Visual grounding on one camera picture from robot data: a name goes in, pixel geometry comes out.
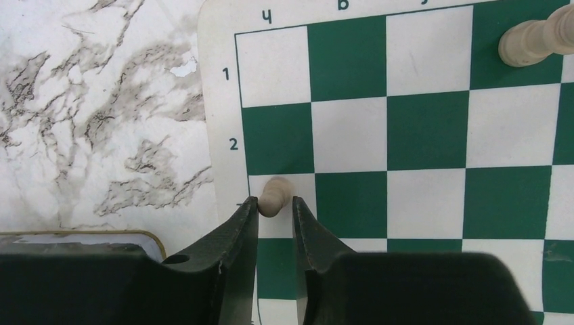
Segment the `light pawn piece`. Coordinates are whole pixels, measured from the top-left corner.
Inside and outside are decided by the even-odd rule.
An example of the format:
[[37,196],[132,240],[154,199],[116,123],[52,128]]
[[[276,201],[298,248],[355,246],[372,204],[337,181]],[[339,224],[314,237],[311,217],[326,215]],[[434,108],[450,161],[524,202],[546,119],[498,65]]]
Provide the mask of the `light pawn piece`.
[[275,217],[294,196],[294,186],[285,177],[272,177],[264,186],[258,198],[259,213],[268,218]]
[[546,20],[528,20],[507,30],[498,54],[512,67],[538,64],[552,54],[573,54],[573,4],[558,8]]

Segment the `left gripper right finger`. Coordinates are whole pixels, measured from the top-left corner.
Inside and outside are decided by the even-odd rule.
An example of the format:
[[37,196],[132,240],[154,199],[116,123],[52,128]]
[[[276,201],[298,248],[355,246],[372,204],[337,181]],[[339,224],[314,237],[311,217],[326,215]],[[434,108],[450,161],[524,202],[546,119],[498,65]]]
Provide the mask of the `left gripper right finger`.
[[300,324],[532,324],[509,269],[485,253],[358,253],[292,200]]

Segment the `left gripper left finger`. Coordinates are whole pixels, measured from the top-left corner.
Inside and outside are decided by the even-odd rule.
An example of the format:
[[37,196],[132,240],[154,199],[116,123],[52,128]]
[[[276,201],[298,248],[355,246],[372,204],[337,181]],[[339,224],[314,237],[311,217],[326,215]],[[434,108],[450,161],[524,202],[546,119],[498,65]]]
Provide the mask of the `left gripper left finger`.
[[257,199],[157,261],[142,246],[1,237],[2,324],[249,324]]

